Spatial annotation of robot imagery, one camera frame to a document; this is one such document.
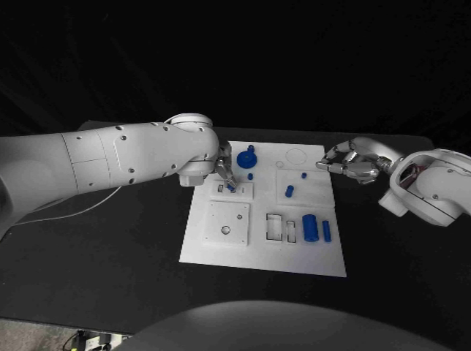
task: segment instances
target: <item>blue cylinder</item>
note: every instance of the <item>blue cylinder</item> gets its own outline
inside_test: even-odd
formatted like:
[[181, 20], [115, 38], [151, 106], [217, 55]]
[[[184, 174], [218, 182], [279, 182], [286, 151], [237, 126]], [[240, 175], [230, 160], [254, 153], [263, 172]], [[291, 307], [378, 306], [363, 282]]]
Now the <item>blue cylinder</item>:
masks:
[[316, 221], [312, 214], [303, 215], [303, 239], [309, 243], [319, 240], [319, 234], [316, 232]]
[[331, 233], [329, 233], [329, 223], [322, 221], [322, 232], [324, 232], [324, 241], [331, 243]]
[[252, 168], [257, 163], [257, 157], [256, 154], [253, 153], [253, 146], [249, 145], [247, 151], [243, 151], [237, 155], [237, 165], [247, 169]]
[[288, 185], [288, 188], [285, 190], [285, 197], [291, 197], [292, 196], [292, 190], [295, 189], [295, 187], [292, 185]]

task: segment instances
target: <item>white platform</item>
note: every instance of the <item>white platform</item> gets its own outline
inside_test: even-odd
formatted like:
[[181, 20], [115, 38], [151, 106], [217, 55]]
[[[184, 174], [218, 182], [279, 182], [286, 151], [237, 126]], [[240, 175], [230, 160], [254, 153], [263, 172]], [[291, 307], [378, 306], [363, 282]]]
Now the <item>white platform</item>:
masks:
[[[195, 187], [180, 262], [345, 277], [329, 173], [315, 168], [324, 147], [230, 144], [237, 192], [218, 187], [218, 175], [208, 175], [204, 185]], [[246, 170], [237, 166], [236, 156], [250, 144], [257, 164]], [[285, 197], [288, 185], [295, 187], [291, 198]], [[266, 214], [280, 215], [282, 241], [266, 238]], [[319, 241], [314, 243], [303, 240], [305, 214], [316, 217]], [[329, 221], [331, 243], [324, 242], [324, 220]], [[288, 221], [295, 222], [295, 244], [288, 242]]]

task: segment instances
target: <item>black table surface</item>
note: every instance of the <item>black table surface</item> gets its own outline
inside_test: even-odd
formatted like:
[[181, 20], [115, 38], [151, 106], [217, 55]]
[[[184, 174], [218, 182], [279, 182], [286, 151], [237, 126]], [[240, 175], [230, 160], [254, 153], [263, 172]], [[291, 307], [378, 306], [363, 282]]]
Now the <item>black table surface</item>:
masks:
[[[84, 129], [112, 124], [89, 122]], [[227, 140], [319, 144], [355, 135], [216, 128]], [[368, 135], [409, 154], [423, 137]], [[193, 188], [178, 177], [125, 186], [87, 213], [14, 227], [0, 244], [0, 317], [135, 333], [210, 303], [272, 300], [355, 313], [471, 350], [471, 219], [448, 228], [378, 204], [387, 176], [360, 186], [331, 175], [347, 278], [180, 263]], [[69, 214], [112, 190], [35, 217]]]

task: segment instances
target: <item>black curtain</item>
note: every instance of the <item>black curtain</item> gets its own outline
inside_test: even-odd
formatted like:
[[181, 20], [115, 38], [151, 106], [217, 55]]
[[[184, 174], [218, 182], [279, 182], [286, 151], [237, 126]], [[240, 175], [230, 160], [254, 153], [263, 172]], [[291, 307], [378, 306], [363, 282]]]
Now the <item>black curtain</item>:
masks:
[[0, 2], [0, 135], [181, 112], [471, 154], [471, 2]]

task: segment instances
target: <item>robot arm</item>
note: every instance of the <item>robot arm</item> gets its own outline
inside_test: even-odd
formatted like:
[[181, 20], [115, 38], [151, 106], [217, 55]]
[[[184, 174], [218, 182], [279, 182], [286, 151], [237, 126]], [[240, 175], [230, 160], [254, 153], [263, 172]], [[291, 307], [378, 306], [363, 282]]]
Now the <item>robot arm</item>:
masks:
[[[347, 153], [342, 164], [331, 163], [340, 152]], [[401, 157], [377, 141], [357, 137], [334, 146], [315, 166], [361, 184], [387, 173], [390, 189], [378, 204], [396, 216], [410, 211], [443, 227], [461, 213], [471, 216], [471, 157], [458, 152], [436, 149]]]
[[182, 186], [203, 185], [218, 172], [236, 187], [229, 143], [218, 143], [211, 120], [181, 114], [168, 121], [0, 137], [0, 237], [25, 214], [63, 199], [175, 173]]

